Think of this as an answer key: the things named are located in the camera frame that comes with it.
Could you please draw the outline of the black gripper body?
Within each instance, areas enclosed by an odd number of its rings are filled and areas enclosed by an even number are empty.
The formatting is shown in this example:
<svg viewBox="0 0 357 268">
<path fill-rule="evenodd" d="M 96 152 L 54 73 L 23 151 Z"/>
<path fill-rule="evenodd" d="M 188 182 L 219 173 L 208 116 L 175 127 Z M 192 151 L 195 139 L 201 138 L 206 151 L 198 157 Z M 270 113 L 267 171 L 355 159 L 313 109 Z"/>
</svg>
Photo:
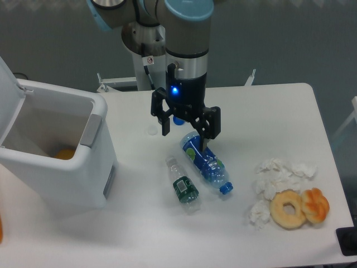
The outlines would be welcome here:
<svg viewBox="0 0 357 268">
<path fill-rule="evenodd" d="M 181 120 L 198 125 L 203 119 L 206 76 L 181 79 L 175 75 L 176 65 L 171 63 L 166 71 L 165 101 L 171 114 Z"/>
</svg>

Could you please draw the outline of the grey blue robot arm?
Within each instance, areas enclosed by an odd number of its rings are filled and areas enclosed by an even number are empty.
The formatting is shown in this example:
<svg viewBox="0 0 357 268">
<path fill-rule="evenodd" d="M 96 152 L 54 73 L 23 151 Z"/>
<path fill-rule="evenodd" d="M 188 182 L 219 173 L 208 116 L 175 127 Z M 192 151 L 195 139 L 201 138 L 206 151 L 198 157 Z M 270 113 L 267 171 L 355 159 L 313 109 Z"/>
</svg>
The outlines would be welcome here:
<svg viewBox="0 0 357 268">
<path fill-rule="evenodd" d="M 204 103 L 213 1 L 88 1 L 104 30 L 121 28 L 139 89 L 151 89 L 151 114 L 170 131 L 170 117 L 189 122 L 200 151 L 221 131 L 219 107 Z"/>
</svg>

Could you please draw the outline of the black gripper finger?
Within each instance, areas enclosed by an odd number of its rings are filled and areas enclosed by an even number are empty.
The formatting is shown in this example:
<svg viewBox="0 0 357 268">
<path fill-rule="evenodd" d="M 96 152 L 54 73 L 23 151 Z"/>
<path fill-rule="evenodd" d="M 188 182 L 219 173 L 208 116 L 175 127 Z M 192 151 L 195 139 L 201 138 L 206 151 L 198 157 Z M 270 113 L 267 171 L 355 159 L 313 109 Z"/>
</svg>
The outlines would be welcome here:
<svg viewBox="0 0 357 268">
<path fill-rule="evenodd" d="M 199 151 L 204 151 L 209 140 L 214 140 L 221 132 L 220 107 L 202 107 L 193 115 L 191 124 L 200 136 Z"/>
<path fill-rule="evenodd" d="M 157 117 L 162 127 L 162 136 L 166 136 L 170 133 L 170 115 L 172 115 L 170 108 L 167 111 L 163 109 L 163 101 L 166 100 L 166 97 L 166 91 L 162 87 L 152 92 L 151 115 Z"/>
</svg>

